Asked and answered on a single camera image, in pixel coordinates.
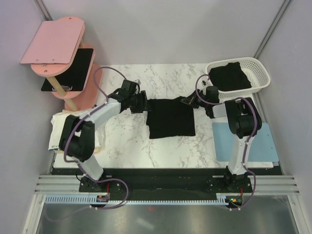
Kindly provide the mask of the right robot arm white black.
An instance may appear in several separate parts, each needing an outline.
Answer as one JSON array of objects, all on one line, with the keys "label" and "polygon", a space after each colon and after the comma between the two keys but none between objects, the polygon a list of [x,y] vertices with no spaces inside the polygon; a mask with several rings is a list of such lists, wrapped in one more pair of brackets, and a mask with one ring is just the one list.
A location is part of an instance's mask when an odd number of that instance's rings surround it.
[{"label": "right robot arm white black", "polygon": [[262,127],[261,117],[251,98],[235,98],[221,103],[215,86],[205,90],[195,89],[188,97],[181,99],[194,109],[203,107],[209,118],[226,117],[229,130],[234,136],[232,156],[223,177],[211,177],[208,183],[216,193],[251,192],[247,161],[251,143]]}]

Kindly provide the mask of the white t shirt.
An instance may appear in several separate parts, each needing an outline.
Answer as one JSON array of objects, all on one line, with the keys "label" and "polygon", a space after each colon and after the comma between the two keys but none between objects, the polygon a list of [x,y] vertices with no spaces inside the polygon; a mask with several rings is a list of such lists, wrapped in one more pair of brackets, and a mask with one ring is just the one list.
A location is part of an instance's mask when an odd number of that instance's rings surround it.
[{"label": "white t shirt", "polygon": [[[48,150],[53,150],[55,153],[62,153],[59,148],[59,141],[64,127],[66,118],[69,115],[83,117],[87,114],[87,110],[72,112],[69,110],[62,110],[62,112],[54,114],[51,119],[52,132],[50,135]],[[102,125],[95,131],[95,148],[105,148],[105,127]]]}]

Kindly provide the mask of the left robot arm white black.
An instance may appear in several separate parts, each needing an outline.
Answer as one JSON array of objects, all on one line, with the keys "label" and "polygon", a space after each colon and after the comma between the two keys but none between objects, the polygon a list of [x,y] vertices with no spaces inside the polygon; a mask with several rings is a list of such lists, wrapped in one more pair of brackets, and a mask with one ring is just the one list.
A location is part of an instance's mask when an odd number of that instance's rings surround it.
[{"label": "left robot arm white black", "polygon": [[84,116],[69,115],[59,140],[64,160],[68,156],[73,158],[72,161],[90,178],[90,186],[97,192],[105,190],[107,180],[102,177],[104,169],[94,156],[95,131],[127,109],[132,114],[149,109],[146,91],[140,90],[139,83],[135,81],[125,79],[120,88],[105,97],[102,105],[87,110]]}]

